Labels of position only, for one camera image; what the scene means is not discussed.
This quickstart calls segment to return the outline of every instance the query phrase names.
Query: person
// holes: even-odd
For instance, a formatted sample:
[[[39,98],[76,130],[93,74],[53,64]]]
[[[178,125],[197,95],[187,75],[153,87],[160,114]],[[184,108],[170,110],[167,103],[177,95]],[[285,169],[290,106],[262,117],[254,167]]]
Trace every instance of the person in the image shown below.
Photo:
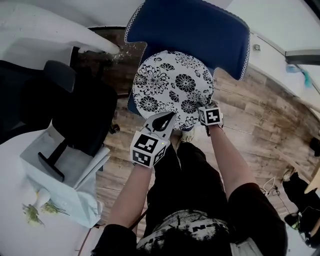
[[[93,255],[224,255],[250,238],[264,256],[283,256],[285,223],[261,192],[248,164],[218,125],[209,126],[223,178],[183,132],[152,171],[136,165],[116,199]],[[147,196],[146,229],[137,243],[137,227]]]
[[[290,213],[284,218],[285,222],[304,235],[308,246],[318,248],[320,228],[315,226],[320,221],[319,196],[314,190],[305,194],[308,183],[299,177],[294,168],[289,168],[284,173],[282,185],[289,200],[298,208],[297,213]]]

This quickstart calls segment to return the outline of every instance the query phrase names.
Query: black shorts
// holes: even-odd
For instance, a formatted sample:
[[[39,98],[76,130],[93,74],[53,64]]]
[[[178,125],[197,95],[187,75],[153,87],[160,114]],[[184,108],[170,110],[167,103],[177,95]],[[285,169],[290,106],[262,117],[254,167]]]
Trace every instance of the black shorts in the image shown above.
[[[286,255],[285,223],[257,184],[238,187],[227,201],[220,174],[191,143],[181,143],[177,154],[170,145],[154,169],[155,183],[147,195],[145,237],[168,215],[198,210],[228,222],[235,230],[231,242],[250,237],[264,256]]]

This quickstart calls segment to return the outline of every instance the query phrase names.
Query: cable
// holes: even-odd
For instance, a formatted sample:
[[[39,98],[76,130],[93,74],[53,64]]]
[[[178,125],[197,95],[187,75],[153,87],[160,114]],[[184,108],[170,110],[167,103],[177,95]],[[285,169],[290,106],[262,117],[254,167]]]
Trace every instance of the cable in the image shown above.
[[[82,243],[82,245],[81,245],[81,247],[80,247],[80,250],[78,251],[78,255],[77,255],[77,256],[80,256],[80,255],[81,255],[82,249],[84,248],[84,245],[85,245],[85,243],[86,243],[86,241],[87,241],[87,238],[88,238],[91,230],[92,230],[92,228],[90,228],[89,231],[88,231],[88,233],[86,234],[85,239],[84,239],[84,241],[83,241],[83,243]]]
[[[269,188],[269,190],[266,190],[266,185],[267,185],[270,181],[272,181],[272,180],[273,180],[273,183],[272,183],[271,188]],[[284,206],[284,207],[286,208],[286,210],[288,211],[288,213],[291,214],[290,211],[289,211],[289,209],[288,209],[287,206],[285,205],[285,202],[284,202],[284,201],[282,200],[282,198],[280,197],[281,193],[280,193],[280,191],[278,190],[277,185],[275,185],[275,181],[276,181],[276,178],[275,178],[275,177],[272,177],[272,178],[269,179],[266,183],[264,183],[263,187],[260,187],[260,189],[261,189],[262,193],[263,193],[266,197],[268,197],[270,194],[271,194],[272,196],[276,196],[276,195],[277,195],[277,196],[279,197],[279,199],[281,200],[283,206]]]
[[[133,230],[138,224],[139,222],[144,218],[144,216],[146,216],[148,212],[148,208],[144,211],[144,213],[141,214],[141,216],[129,227],[130,230]]]
[[[305,209],[304,209],[304,211],[303,212],[301,212],[301,215],[308,209],[308,208],[311,208],[311,209],[314,209],[314,210],[316,210],[316,211],[318,211],[318,212],[320,212],[320,210],[319,209],[315,209],[315,208],[313,208],[313,207],[311,207],[311,206],[308,206],[308,207],[306,207]]]
[[[272,186],[269,188],[269,190],[266,190],[266,185],[272,180],[273,180]],[[276,182],[276,178],[272,177],[266,183],[264,183],[263,188],[260,187],[260,189],[262,189],[264,191],[264,192],[263,191],[262,192],[264,193],[264,195],[266,197],[268,197],[270,195],[270,191],[275,187],[275,182]]]
[[[112,190],[112,191],[117,191],[120,192],[120,190],[113,189],[113,188],[108,188],[108,187],[95,187],[97,190]]]

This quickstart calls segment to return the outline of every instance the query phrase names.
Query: white wall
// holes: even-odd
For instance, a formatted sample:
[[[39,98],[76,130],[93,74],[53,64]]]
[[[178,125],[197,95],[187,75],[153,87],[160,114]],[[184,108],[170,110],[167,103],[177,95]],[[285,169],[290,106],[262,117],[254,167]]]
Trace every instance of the white wall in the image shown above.
[[[300,96],[304,92],[304,75],[301,72],[287,73],[286,58],[280,52],[253,34],[251,35],[250,43],[251,45],[260,45],[261,48],[261,51],[251,50],[249,57],[250,67],[272,78],[294,95]]]
[[[40,133],[22,134],[0,145],[1,256],[75,256],[88,231],[62,214],[40,213],[45,227],[26,221],[22,203],[33,204],[35,194],[25,180],[19,155]]]
[[[9,0],[35,5],[86,27],[125,27],[143,0]],[[206,0],[226,8],[232,0]]]
[[[303,0],[233,0],[227,10],[285,51],[320,49],[320,20]]]

